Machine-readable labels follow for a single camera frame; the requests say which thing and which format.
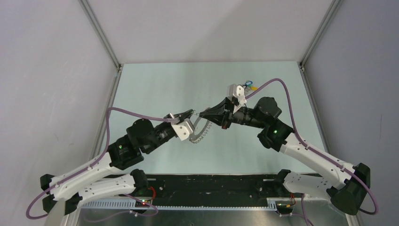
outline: cable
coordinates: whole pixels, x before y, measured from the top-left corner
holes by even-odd
[[[294,127],[294,134],[295,134],[295,137],[296,137],[296,139],[298,139],[298,141],[299,141],[304,147],[307,147],[307,146],[308,146],[307,143],[305,143],[305,142],[302,140],[301,136],[300,136],[299,133],[298,133],[298,129],[297,129],[297,127],[296,127],[295,120],[294,120],[294,114],[293,114],[293,111],[292,111],[291,99],[290,99],[290,97],[289,97],[288,88],[287,88],[287,86],[286,86],[286,84],[284,83],[283,80],[278,79],[278,78],[275,78],[275,79],[271,79],[271,80],[267,81],[265,84],[263,84],[263,85],[262,85],[261,87],[259,87],[257,90],[255,90],[253,93],[251,93],[251,94],[249,94],[248,96],[246,96],[246,99],[251,98],[253,95],[255,95],[256,93],[258,93],[260,90],[262,90],[264,87],[266,87],[267,85],[269,85],[270,83],[272,83],[272,82],[274,82],[274,81],[279,81],[279,82],[283,85],[284,90],[285,90],[285,92],[286,92],[287,101],[288,101],[288,108],[289,108],[289,114],[290,114],[290,117],[291,117],[292,126]],[[323,155],[321,152],[317,151],[317,150],[314,149],[313,147],[309,146],[308,149],[311,150],[312,152],[314,152],[315,154],[317,154],[318,156],[320,156],[320,157],[324,158],[325,160],[329,161],[330,163],[334,164],[335,166],[339,167],[340,169],[343,169],[344,172],[348,173],[351,177],[355,178],[355,179],[364,187],[364,189],[367,191],[368,195],[370,196],[371,200],[373,201],[375,210],[374,210],[374,212],[369,212],[369,211],[366,211],[366,210],[363,210],[363,209],[359,209],[361,212],[366,213],[366,214],[370,214],[370,215],[375,215],[375,214],[378,213],[379,207],[378,207],[378,203],[377,203],[377,200],[376,200],[375,196],[373,195],[373,193],[371,192],[371,190],[367,187],[367,185],[366,185],[358,176],[356,176],[354,173],[352,173],[352,172],[350,172],[349,170],[347,170],[346,168],[344,168],[341,164],[339,164],[339,163],[335,162],[334,160],[330,159],[329,157]]]
[[[129,197],[129,198],[131,198],[131,199],[136,200],[137,202],[142,202],[141,200],[139,200],[139,199],[137,199],[136,197],[133,197],[133,196],[131,196],[131,195],[129,195],[129,194],[124,194],[124,195],[127,196],[127,197]],[[124,211],[120,211],[120,212],[114,213],[114,214],[112,214],[112,215],[110,215],[110,216],[107,216],[106,218],[99,219],[99,220],[90,220],[90,219],[87,219],[86,216],[83,216],[83,219],[84,219],[85,221],[89,222],[89,223],[98,223],[98,222],[102,222],[102,221],[109,220],[109,219],[111,219],[112,217],[117,216],[117,215],[122,214],[122,213],[134,213],[135,215],[138,215],[138,216],[151,217],[151,216],[155,216],[155,215],[159,212],[159,210],[158,210],[154,205],[152,205],[152,204],[150,204],[150,203],[148,203],[148,202],[145,202],[145,204],[147,204],[148,206],[152,207],[152,208],[155,210],[155,213],[152,213],[152,214],[143,214],[143,213],[134,212],[134,211],[132,211],[132,210],[124,210]]]
[[[152,198],[150,200],[154,200],[155,196],[157,195],[157,193],[155,192],[155,189],[151,186],[150,188],[148,188],[148,190],[152,190]]]
[[[137,114],[135,112],[130,112],[130,111],[118,108],[118,107],[109,107],[106,110],[106,112],[105,112],[105,131],[106,131],[106,137],[107,137],[106,142],[105,142],[105,148],[104,148],[103,152],[101,153],[100,157],[98,157],[97,160],[95,160],[92,164],[90,164],[90,167],[93,167],[94,165],[96,165],[104,157],[105,153],[108,150],[108,146],[110,144],[110,114],[111,114],[111,111],[122,112],[122,113],[125,113],[125,114],[128,114],[128,115],[132,115],[132,116],[135,116],[135,117],[138,117],[138,118],[144,118],[144,119],[154,120],[154,121],[163,121],[163,122],[177,122],[177,121],[179,121],[178,118],[175,118],[175,119],[156,118],[156,117],[146,116],[146,115],[142,115],[142,114]],[[35,202],[37,202],[37,200],[39,200],[40,197],[44,196],[44,194],[46,194],[47,192],[51,191],[51,189],[55,188],[56,185],[59,186],[60,184],[64,183],[65,181],[76,177],[77,175],[85,172],[86,170],[88,170],[88,168],[83,168],[83,169],[77,171],[76,173],[73,173],[70,176],[58,181],[57,183],[55,183],[54,185],[50,186],[48,189],[46,189],[45,191],[40,193],[36,198],[34,198],[34,200],[29,204],[28,208],[26,209],[26,213],[25,213],[26,217],[28,219],[31,219],[31,220],[37,220],[37,219],[41,219],[41,218],[46,217],[47,214],[43,214],[43,215],[37,216],[37,217],[34,217],[34,216],[30,215],[31,208],[35,204]]]

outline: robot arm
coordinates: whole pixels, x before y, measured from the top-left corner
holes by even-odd
[[[60,175],[50,174],[40,177],[40,186],[43,190],[55,185],[43,199],[43,209],[49,212],[55,203],[65,199],[65,213],[68,214],[89,201],[112,196],[115,194],[130,194],[140,189],[147,189],[145,174],[142,170],[134,170],[120,179],[98,181],[108,175],[124,174],[124,170],[143,161],[142,153],[149,154],[173,137],[185,140],[193,133],[194,127],[190,122],[193,110],[165,118],[178,118],[179,122],[163,122],[156,127],[147,119],[138,119],[126,129],[127,134],[109,145],[107,152],[94,166],[91,164],[100,156],[86,162],[76,169]],[[77,176],[61,183],[58,182],[76,172],[87,169]]]
[[[262,129],[257,137],[264,147],[289,155],[321,175],[313,177],[282,170],[276,182],[282,183],[289,192],[307,193],[330,200],[342,212],[356,215],[367,194],[364,187],[343,169],[309,150],[308,147],[312,145],[304,147],[296,138],[294,129],[278,119],[280,114],[281,109],[272,97],[262,97],[252,109],[240,105],[235,96],[229,96],[199,116],[223,129],[229,128],[232,123]],[[328,153],[322,153],[343,165],[370,187],[369,167],[362,163],[355,167]]]

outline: black end effector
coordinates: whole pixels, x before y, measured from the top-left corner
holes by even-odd
[[[232,123],[248,125],[256,128],[263,128],[264,123],[254,117],[254,109],[241,107],[236,113],[233,113],[236,102],[225,98],[218,105],[199,113],[201,118],[207,119],[222,129],[227,129]]]
[[[255,108],[241,107],[233,113],[234,101],[225,98],[221,103],[199,114],[223,129],[230,127],[231,123],[261,128],[258,138],[266,148],[280,151],[281,145],[286,144],[286,138],[294,129],[278,119],[281,109],[272,97],[262,97]]]
[[[370,168],[363,163],[353,168],[355,169],[354,174],[370,188]],[[345,184],[340,190],[334,187],[329,188],[327,189],[327,193],[331,197],[331,203],[337,209],[349,215],[356,215],[367,195],[367,191],[353,177],[350,180],[345,180]]]

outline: white bracket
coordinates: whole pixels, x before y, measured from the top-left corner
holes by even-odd
[[[169,114],[172,119],[175,117],[173,114]],[[176,124],[171,122],[173,130],[175,131],[176,135],[180,138],[181,141],[187,139],[190,134],[194,132],[194,126],[192,125],[190,119],[185,119],[183,122]]]
[[[79,191],[82,200],[79,201],[78,207],[98,199],[107,198],[119,194],[130,194],[135,190],[135,180],[130,174],[123,175],[118,178],[97,181],[90,185],[86,185]]]
[[[284,178],[284,187],[291,193],[309,194],[312,198],[330,200],[327,189],[332,187],[326,178],[302,175],[295,172]]]
[[[316,173],[320,174],[324,177],[327,181],[331,182],[332,186],[336,189],[343,188],[346,179],[350,179],[351,176],[343,171],[343,169],[335,166],[334,164],[330,163],[323,157],[317,155],[316,153],[312,152],[308,149],[309,146],[313,147],[323,155],[329,157],[330,159],[334,160],[335,162],[343,165],[347,168],[350,172],[354,172],[353,165],[351,163],[342,161],[318,148],[316,146],[309,144],[306,140],[304,140],[308,145],[304,147],[295,137],[294,133],[291,133],[287,139],[286,144],[282,145],[280,148],[280,153],[286,154],[288,156],[293,157],[294,159],[299,160]]]
[[[232,97],[235,97],[238,99],[238,106],[234,106],[233,113],[236,113],[244,104],[247,103],[247,100],[245,99],[245,89],[236,84],[232,84],[228,87],[227,90],[227,97],[232,100]]]
[[[96,165],[90,167],[90,164],[98,157],[99,156],[66,174],[51,178],[50,186],[81,169],[87,169],[85,172],[75,176],[74,178],[71,178],[60,185],[56,185],[56,187],[50,191],[50,193],[54,195],[54,200],[58,201],[61,198],[68,200],[87,184],[100,180],[110,174],[120,174],[123,172],[116,167],[110,166],[111,157],[108,152],[105,153],[104,157]]]

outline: purple cable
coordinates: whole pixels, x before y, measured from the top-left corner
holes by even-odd
[[[269,85],[270,83],[272,83],[274,81],[279,81],[283,85],[284,90],[286,92],[287,101],[288,101],[288,108],[289,108],[289,114],[290,114],[290,117],[291,117],[292,126],[294,127],[295,137],[296,137],[296,139],[298,139],[298,141],[304,147],[307,147],[308,146],[307,143],[305,143],[302,140],[301,136],[298,133],[298,129],[296,128],[295,120],[294,120],[294,114],[293,114],[293,111],[292,111],[291,99],[289,97],[288,88],[287,88],[287,86],[286,86],[286,84],[284,83],[283,80],[278,79],[278,78],[271,79],[271,80],[267,81],[265,84],[263,84],[261,87],[259,87],[257,90],[255,90],[253,93],[251,93],[250,95],[246,96],[246,98],[247,99],[251,98],[253,95],[255,95],[257,92],[259,92],[261,89],[263,89],[264,87],[266,87],[267,85]],[[346,168],[344,168],[341,164],[339,164],[339,163],[335,162],[334,160],[330,159],[329,157],[323,155],[321,152],[317,151],[313,147],[309,147],[308,149],[311,150],[312,152],[314,152],[315,154],[317,154],[318,156],[320,156],[320,157],[324,158],[325,160],[329,161],[330,163],[334,164],[335,166],[339,167],[340,169],[343,168],[343,170],[346,173],[348,173],[351,177],[355,178],[365,188],[365,190],[367,191],[368,195],[370,195],[371,200],[373,201],[375,210],[374,210],[374,212],[369,212],[369,211],[366,211],[366,210],[363,210],[363,209],[359,209],[361,212],[366,213],[366,214],[370,214],[370,215],[375,215],[375,214],[378,213],[379,207],[378,207],[378,203],[377,203],[377,200],[376,200],[375,196],[373,195],[371,190],[367,187],[367,185],[358,176],[356,176],[354,173],[352,173],[349,170],[347,170]]]
[[[103,152],[101,153],[100,157],[98,157],[98,159],[96,159],[92,164],[90,164],[90,167],[93,167],[94,165],[96,165],[104,157],[105,153],[108,150],[108,146],[110,144],[110,114],[111,114],[112,110],[117,111],[117,112],[122,112],[122,113],[125,113],[125,114],[128,114],[128,115],[132,115],[132,116],[135,116],[135,117],[138,117],[138,118],[144,118],[144,119],[154,120],[154,121],[175,122],[175,121],[179,120],[177,118],[176,119],[163,119],[163,118],[150,117],[150,116],[146,116],[146,115],[130,112],[130,111],[127,111],[127,110],[124,110],[124,109],[121,109],[121,108],[117,108],[117,107],[109,107],[107,109],[107,111],[105,112],[105,130],[106,130],[106,134],[107,134],[107,139],[106,139],[106,142],[105,142],[105,148],[104,148]],[[58,181],[55,185],[52,185],[51,187],[49,187],[48,189],[46,189],[45,191],[40,193],[31,202],[31,204],[29,204],[28,208],[26,209],[26,213],[25,213],[26,217],[28,219],[31,219],[31,220],[37,220],[37,219],[45,218],[47,216],[47,214],[44,214],[44,215],[41,215],[41,216],[37,216],[37,217],[33,217],[33,216],[30,215],[31,208],[37,202],[37,200],[39,200],[40,197],[44,196],[51,189],[55,188],[56,185],[60,185],[60,184],[64,183],[65,181],[67,181],[67,180],[69,180],[71,178],[74,178],[77,175],[85,172],[86,170],[88,170],[88,169],[87,168],[81,169],[81,170],[77,171],[76,173],[71,174],[70,176],[65,177],[64,179]]]
[[[304,216],[302,216],[301,214],[297,214],[297,213],[293,213],[293,214],[280,214],[279,211],[276,211],[276,212],[277,212],[279,215],[281,215],[282,217],[297,216],[297,217],[301,217],[301,218],[305,219]],[[314,224],[313,224],[310,220],[308,220],[308,222],[309,222],[309,224],[310,224],[311,226],[314,226]]]
[[[127,196],[127,197],[129,197],[129,198],[131,198],[131,199],[136,200],[137,202],[142,202],[141,200],[139,200],[139,199],[137,199],[136,197],[133,197],[133,196],[131,196],[131,195],[129,195],[129,194],[124,194],[124,195]],[[120,211],[120,212],[114,213],[114,214],[112,214],[112,215],[110,215],[110,216],[107,216],[106,218],[103,218],[103,219],[100,219],[100,220],[89,220],[89,219],[86,218],[86,216],[83,216],[83,219],[84,219],[85,221],[89,222],[89,223],[98,223],[98,222],[102,222],[102,221],[109,220],[109,219],[111,219],[112,217],[117,216],[117,215],[119,215],[119,214],[123,214],[123,213],[134,213],[134,214],[137,214],[137,215],[139,215],[139,216],[144,216],[144,217],[155,216],[155,215],[158,213],[158,209],[157,209],[154,205],[152,205],[152,204],[150,204],[150,203],[148,203],[148,202],[146,202],[145,204],[147,204],[148,206],[152,207],[152,208],[155,210],[155,213],[152,213],[152,214],[143,214],[143,213],[137,213],[137,212],[134,212],[134,211],[130,212],[130,210],[124,210],[124,211]]]
[[[306,225],[309,226],[309,220],[308,220],[308,216],[306,215],[305,204],[303,202],[304,198],[305,198],[305,194],[302,194],[302,198],[301,198],[302,213],[303,213],[303,218],[305,219]]]

